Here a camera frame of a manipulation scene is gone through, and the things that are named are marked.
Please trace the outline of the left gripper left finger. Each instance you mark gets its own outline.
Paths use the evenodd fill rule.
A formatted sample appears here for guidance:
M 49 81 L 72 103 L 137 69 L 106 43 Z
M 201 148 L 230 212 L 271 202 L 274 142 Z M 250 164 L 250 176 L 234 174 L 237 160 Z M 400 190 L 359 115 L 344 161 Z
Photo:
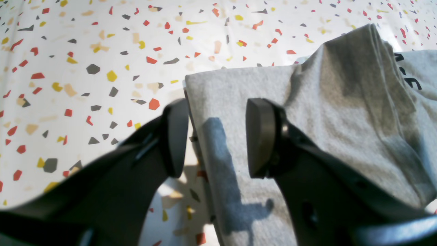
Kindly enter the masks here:
M 168 104 L 115 150 L 0 213 L 2 246 L 137 246 L 157 189 L 182 174 L 189 108 Z

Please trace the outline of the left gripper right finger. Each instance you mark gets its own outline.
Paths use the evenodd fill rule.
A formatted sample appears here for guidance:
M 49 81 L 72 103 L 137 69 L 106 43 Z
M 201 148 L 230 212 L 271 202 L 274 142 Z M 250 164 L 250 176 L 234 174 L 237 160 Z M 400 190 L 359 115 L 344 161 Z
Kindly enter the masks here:
M 436 245 L 436 215 L 406 205 L 322 151 L 280 105 L 248 99 L 245 130 L 250 177 L 276 182 L 299 246 Z

